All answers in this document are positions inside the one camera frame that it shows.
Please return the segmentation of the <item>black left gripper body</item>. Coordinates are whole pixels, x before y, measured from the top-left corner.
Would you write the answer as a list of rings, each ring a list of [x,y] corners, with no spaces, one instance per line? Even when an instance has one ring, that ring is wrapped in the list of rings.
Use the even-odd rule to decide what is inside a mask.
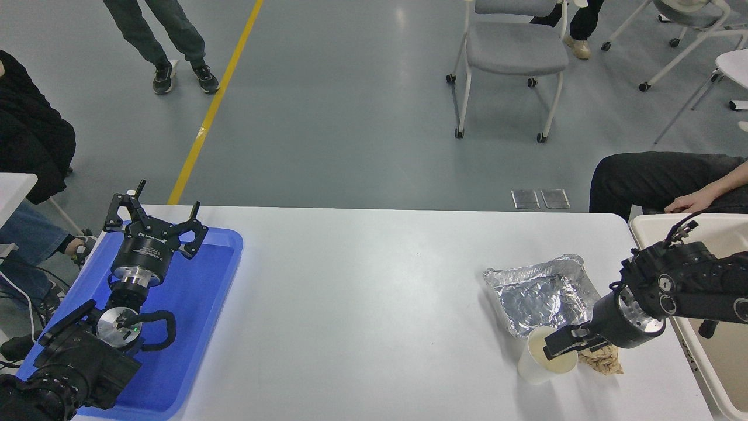
[[[147,270],[151,277],[165,277],[179,235],[170,232],[168,223],[160,219],[155,223],[131,221],[124,229],[124,240],[113,261],[115,277],[125,277],[135,269]]]

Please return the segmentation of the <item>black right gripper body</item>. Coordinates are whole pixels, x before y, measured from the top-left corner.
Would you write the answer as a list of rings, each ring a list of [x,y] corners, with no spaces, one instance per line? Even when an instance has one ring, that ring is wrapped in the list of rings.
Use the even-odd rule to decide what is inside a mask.
[[[664,333],[664,320],[644,312],[631,291],[612,291],[599,299],[588,326],[613,346],[631,349]]]

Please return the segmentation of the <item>person's hand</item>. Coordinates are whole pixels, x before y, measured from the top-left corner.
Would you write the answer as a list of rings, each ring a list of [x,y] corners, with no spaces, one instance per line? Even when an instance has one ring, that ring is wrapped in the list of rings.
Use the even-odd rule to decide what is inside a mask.
[[[718,197],[718,192],[705,187],[692,192],[691,194],[677,197],[672,203],[665,207],[664,212],[667,214],[694,213],[710,207]]]

